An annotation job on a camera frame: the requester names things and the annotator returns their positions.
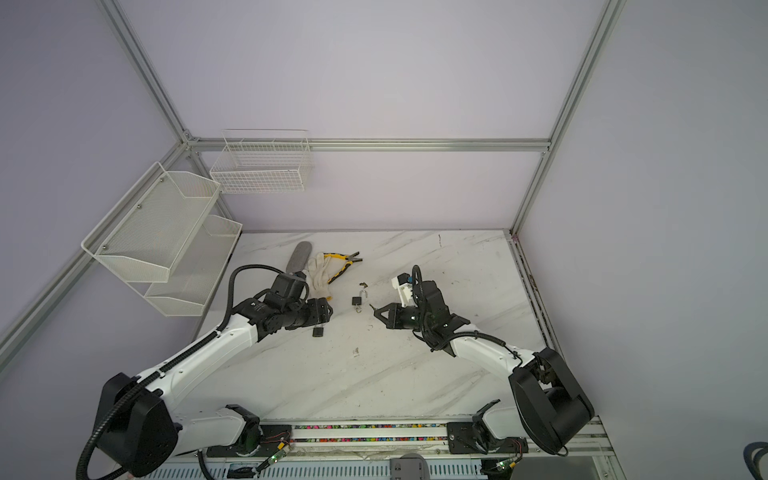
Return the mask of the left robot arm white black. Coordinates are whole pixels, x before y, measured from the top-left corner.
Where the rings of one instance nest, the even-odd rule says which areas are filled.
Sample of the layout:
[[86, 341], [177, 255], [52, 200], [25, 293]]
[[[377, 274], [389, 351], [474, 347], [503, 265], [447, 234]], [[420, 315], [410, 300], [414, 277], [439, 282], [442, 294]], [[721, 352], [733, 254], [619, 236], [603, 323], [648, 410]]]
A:
[[229, 403], [208, 416], [178, 415], [183, 400], [204, 379], [240, 352], [282, 329], [327, 323], [333, 309], [324, 298], [312, 298], [301, 272], [279, 271], [271, 287], [240, 303], [234, 301], [235, 279], [228, 282], [221, 323], [186, 349], [135, 376], [119, 373], [102, 389], [91, 436], [76, 465], [85, 479], [95, 450], [119, 464], [109, 473], [141, 477], [168, 458], [213, 446], [228, 446], [241, 456], [264, 444], [259, 417]]

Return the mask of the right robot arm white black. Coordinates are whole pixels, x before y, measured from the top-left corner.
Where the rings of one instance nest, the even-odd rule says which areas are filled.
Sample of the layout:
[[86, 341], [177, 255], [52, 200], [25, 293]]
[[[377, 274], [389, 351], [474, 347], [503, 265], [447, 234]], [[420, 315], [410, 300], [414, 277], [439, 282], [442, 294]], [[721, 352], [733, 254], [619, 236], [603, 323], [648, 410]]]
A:
[[532, 351], [484, 333], [450, 311], [433, 280], [403, 273], [392, 280], [399, 300], [373, 309], [390, 330], [409, 330], [432, 352], [469, 361], [509, 384], [522, 428], [550, 455], [595, 415], [594, 407], [563, 357], [546, 347]]

